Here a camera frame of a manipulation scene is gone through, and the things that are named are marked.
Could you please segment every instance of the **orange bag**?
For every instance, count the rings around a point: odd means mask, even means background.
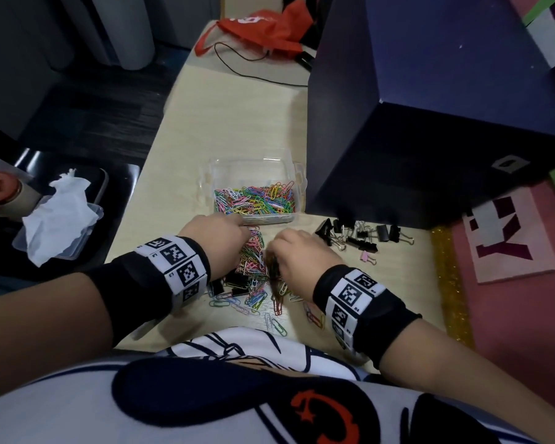
[[[290,57],[302,52],[298,43],[312,26],[312,17],[303,0],[289,4],[281,13],[262,9],[243,19],[222,19],[209,28],[195,44],[195,55],[204,55],[212,46],[204,48],[209,33],[218,27],[241,40],[261,46],[264,50],[284,51]]]

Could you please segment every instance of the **clear plastic container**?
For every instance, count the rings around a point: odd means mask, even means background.
[[[50,198],[51,196],[44,196],[37,203],[37,205],[44,204]],[[88,202],[87,205],[94,213],[96,213],[99,216],[97,219],[97,221],[99,221],[103,217],[103,208],[100,205],[91,204],[90,202]],[[76,260],[80,255],[82,249],[84,248],[86,242],[88,241],[90,234],[95,228],[95,224],[89,227],[85,227],[80,237],[76,238],[71,243],[70,246],[68,246],[64,251],[62,251],[61,254],[56,255],[54,259]],[[15,239],[12,240],[12,247],[16,250],[27,252],[27,234],[26,234],[25,226],[21,227],[21,230],[17,233]]]
[[[200,189],[212,211],[214,190],[242,187],[269,186],[294,181],[294,213],[243,215],[247,225],[290,223],[302,209],[302,196],[306,191],[304,165],[293,163],[289,149],[259,149],[242,156],[211,159],[202,170]]]

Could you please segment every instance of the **white tissue paper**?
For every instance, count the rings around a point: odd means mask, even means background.
[[[85,227],[99,219],[86,202],[84,191],[90,182],[74,177],[75,171],[70,169],[50,182],[55,194],[22,219],[27,232],[27,254],[37,266],[66,250]]]

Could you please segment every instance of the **black cable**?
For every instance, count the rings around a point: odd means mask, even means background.
[[[216,53],[216,56],[218,56],[218,59],[220,59],[220,60],[222,61],[222,64],[226,65],[226,66],[228,67],[228,69],[229,69],[231,72],[233,72],[234,74],[238,74],[239,76],[242,76],[242,77],[249,77],[249,78],[253,78],[253,79],[259,79],[260,81],[271,82],[271,83],[274,83],[274,84],[281,84],[281,85],[284,85],[284,86],[291,86],[291,87],[308,87],[307,84],[306,84],[306,85],[303,85],[303,84],[290,84],[290,83],[288,83],[288,82],[272,81],[272,80],[270,80],[270,79],[265,79],[265,78],[262,78],[262,77],[259,77],[259,76],[251,76],[251,75],[248,75],[248,74],[241,74],[241,73],[238,73],[237,71],[233,70],[226,62],[224,62],[224,59],[222,59],[222,58],[220,57],[220,55],[219,55],[219,53],[218,53],[218,50],[216,49],[216,47],[217,47],[218,45],[224,45],[225,47],[229,47],[232,51],[234,51],[236,54],[238,54],[242,59],[245,59],[246,61],[249,61],[249,62],[255,62],[255,61],[260,61],[260,60],[265,59],[267,56],[269,56],[269,51],[267,51],[263,57],[259,57],[259,58],[256,58],[256,59],[249,59],[248,57],[244,57],[242,54],[240,54],[237,50],[235,50],[235,49],[234,49],[233,47],[231,47],[229,44],[225,44],[224,42],[216,42],[216,43],[214,44],[214,52]]]

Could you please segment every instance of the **wooden desk surface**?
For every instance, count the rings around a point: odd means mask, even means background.
[[[185,65],[166,106],[137,188],[128,205],[108,261],[164,233],[177,233],[194,215],[211,213],[198,180],[210,158],[245,155],[248,150],[287,147],[296,162],[306,162],[306,89]],[[324,218],[301,214],[288,226],[314,232]],[[262,226],[266,242],[285,225]],[[359,260],[348,248],[344,260],[361,268],[444,330],[437,276],[429,232],[404,228],[415,245],[382,243],[378,264]],[[261,316],[245,316],[230,307],[209,306],[209,297],[171,314],[142,339],[123,340],[119,347],[159,351],[182,340],[231,326],[265,329],[263,314],[273,317],[272,303],[261,306]],[[305,317],[301,302],[286,302],[277,318],[288,337],[334,356],[343,356],[333,333],[320,330]]]

